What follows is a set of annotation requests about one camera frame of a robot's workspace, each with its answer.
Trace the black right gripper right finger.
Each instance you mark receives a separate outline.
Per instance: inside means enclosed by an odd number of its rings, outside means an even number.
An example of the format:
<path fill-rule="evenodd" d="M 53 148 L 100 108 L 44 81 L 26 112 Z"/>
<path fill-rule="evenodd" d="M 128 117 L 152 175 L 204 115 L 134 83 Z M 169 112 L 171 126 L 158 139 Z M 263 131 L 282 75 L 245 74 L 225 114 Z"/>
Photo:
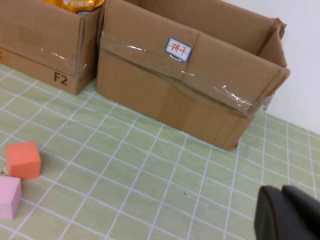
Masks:
<path fill-rule="evenodd" d="M 284 185 L 282 193 L 296 209 L 306 227 L 316 236 L 320 236 L 320 202 L 293 185 Z"/>

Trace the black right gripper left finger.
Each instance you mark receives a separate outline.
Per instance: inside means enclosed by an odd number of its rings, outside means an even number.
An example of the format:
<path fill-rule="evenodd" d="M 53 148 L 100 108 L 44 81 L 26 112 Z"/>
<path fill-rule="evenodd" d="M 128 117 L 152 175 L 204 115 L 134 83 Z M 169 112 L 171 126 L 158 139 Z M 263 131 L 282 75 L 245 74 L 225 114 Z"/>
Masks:
<path fill-rule="evenodd" d="M 282 189 L 263 185 L 254 217 L 257 240 L 318 240 L 305 225 Z"/>

